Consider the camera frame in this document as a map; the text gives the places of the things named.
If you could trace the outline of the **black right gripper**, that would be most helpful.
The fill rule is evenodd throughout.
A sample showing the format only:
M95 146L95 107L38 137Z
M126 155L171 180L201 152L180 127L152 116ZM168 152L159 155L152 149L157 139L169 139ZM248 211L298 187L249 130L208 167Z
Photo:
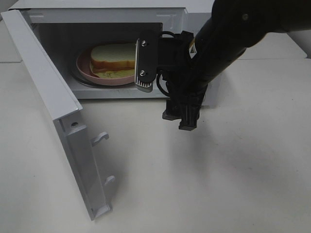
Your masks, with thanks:
M144 30L137 39L135 85L138 90L150 93L153 82L168 97L162 114L164 120L180 119L179 129L192 131L197 120L207 87L190 86L196 72L188 64L188 45L193 33L182 31Z

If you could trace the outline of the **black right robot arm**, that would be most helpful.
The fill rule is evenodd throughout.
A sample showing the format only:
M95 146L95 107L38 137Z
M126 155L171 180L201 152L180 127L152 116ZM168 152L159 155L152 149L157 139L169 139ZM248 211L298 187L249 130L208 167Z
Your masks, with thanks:
M309 30L308 0L216 0L197 34L143 31L137 40L135 84L167 97L163 119L180 120L179 129L197 126L208 84L268 33Z

